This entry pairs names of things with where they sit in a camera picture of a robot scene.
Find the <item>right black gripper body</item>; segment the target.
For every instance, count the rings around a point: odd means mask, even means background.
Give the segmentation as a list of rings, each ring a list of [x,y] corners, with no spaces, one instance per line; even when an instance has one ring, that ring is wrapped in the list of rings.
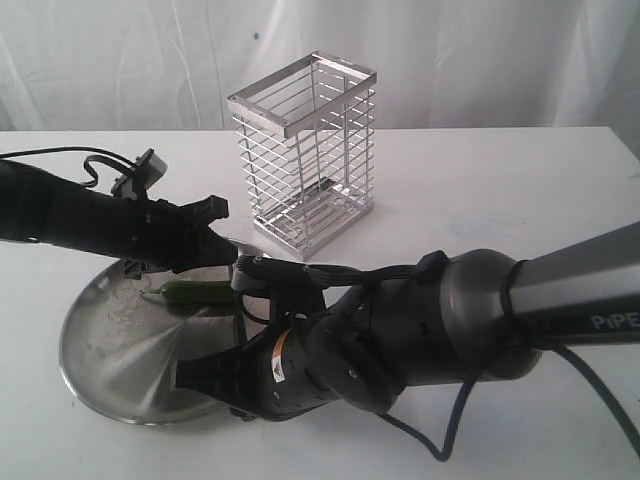
[[[287,329],[251,357],[242,370],[242,420],[290,420],[330,402],[330,389],[314,373],[300,333]]]

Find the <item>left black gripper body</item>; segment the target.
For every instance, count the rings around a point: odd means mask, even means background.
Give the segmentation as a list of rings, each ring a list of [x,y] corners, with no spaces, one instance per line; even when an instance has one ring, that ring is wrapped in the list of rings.
[[[119,199],[117,256],[176,273],[205,265],[205,207],[165,200]]]

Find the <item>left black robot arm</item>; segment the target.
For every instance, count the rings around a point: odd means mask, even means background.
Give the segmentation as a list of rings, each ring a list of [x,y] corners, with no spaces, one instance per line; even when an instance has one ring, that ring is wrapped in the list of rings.
[[[1,162],[1,238],[146,263],[181,273],[225,266],[237,247],[210,224],[229,215],[209,196],[178,206],[166,200],[117,198],[19,162]]]

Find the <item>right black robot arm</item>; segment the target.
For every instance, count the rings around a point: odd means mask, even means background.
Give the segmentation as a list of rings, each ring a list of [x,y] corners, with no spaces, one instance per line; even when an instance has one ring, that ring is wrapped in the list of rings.
[[[524,261],[435,251],[360,271],[243,256],[232,285],[270,301],[268,325],[244,345],[179,361],[177,388],[270,421],[335,400],[383,414],[408,387],[521,378],[540,337],[637,342],[639,227]]]

